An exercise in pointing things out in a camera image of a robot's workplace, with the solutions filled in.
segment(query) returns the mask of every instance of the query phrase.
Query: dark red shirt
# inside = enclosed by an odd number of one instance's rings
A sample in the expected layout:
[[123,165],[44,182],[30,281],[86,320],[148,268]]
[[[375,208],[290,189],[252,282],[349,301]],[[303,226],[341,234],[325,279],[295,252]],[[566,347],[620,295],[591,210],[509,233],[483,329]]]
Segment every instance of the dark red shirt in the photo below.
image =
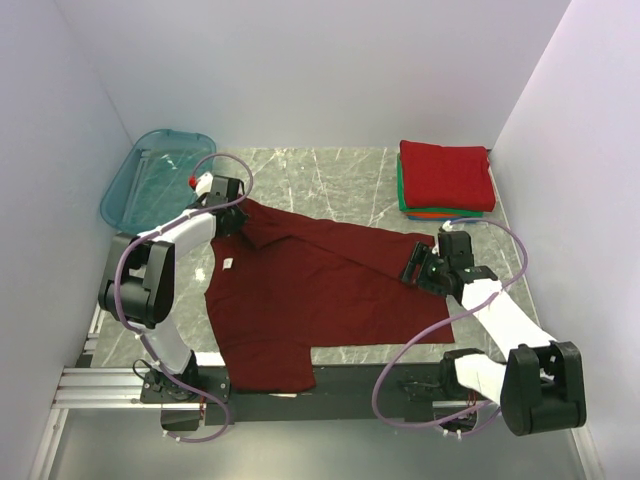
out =
[[[311,347],[401,344],[448,316],[445,299],[399,280],[417,241],[315,220],[246,200],[240,233],[211,242],[205,293],[235,388],[300,392],[315,386]],[[230,268],[224,260],[233,259]],[[451,343],[451,327],[421,343]]]

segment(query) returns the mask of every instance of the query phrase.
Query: gray marble surface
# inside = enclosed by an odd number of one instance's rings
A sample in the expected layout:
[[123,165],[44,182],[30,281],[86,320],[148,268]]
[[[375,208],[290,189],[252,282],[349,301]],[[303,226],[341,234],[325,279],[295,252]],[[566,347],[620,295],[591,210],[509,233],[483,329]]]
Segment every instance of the gray marble surface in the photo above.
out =
[[[398,232],[437,234],[439,222],[408,220],[398,210],[396,190],[397,149],[381,148],[283,148],[231,149],[246,159],[254,171],[251,197],[264,205],[301,213],[313,218],[329,218]],[[224,159],[214,170],[225,175],[243,176],[243,170]],[[502,205],[487,215],[505,221]],[[485,224],[467,225],[473,239],[477,264],[488,265],[507,280],[520,268],[509,236]],[[204,291],[209,285],[215,258],[211,247],[203,245],[182,258],[177,265],[176,298],[173,317],[180,334],[196,352],[217,352],[207,317]],[[535,321],[535,311],[523,280],[511,287],[511,296]],[[454,314],[461,308],[449,301]],[[416,345],[404,362],[439,361],[455,348],[477,347],[494,360],[502,355],[484,328],[473,317],[453,325],[455,344]],[[314,364],[382,363],[391,359],[395,345],[314,348]],[[140,357],[143,348],[130,332],[111,318],[105,319],[93,358],[93,367],[124,367]]]

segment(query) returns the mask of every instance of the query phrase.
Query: green folded towel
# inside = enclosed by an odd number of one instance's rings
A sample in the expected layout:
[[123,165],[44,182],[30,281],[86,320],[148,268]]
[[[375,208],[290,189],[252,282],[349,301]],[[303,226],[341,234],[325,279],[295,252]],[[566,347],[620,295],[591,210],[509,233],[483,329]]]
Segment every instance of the green folded towel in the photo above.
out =
[[409,208],[404,201],[404,182],[402,181],[402,163],[400,162],[400,154],[396,161],[396,172],[398,176],[398,205],[400,211],[410,215],[412,213],[450,213],[460,217],[481,217],[482,212],[474,212],[473,210],[458,210],[455,208],[441,207],[425,207],[425,208]]

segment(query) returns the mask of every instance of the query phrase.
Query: teal plastic tray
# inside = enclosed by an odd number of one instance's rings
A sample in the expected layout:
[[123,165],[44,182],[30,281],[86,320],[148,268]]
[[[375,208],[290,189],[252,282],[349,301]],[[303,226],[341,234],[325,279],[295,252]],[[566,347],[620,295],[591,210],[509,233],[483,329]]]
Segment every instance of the teal plastic tray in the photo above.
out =
[[[147,133],[133,146],[102,199],[102,218],[131,234],[175,218],[195,200],[187,184],[193,167],[215,151],[215,142],[199,133]],[[210,171],[212,165],[212,160],[205,162],[198,173]]]

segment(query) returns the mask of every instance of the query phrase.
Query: stack of folded clothes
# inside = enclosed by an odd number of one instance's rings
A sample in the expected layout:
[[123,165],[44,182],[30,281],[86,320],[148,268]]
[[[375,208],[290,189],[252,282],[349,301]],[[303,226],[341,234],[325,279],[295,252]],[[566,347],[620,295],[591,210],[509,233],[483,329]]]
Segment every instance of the stack of folded clothes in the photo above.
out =
[[496,197],[484,147],[400,142],[400,211],[412,220],[452,220],[491,212]]

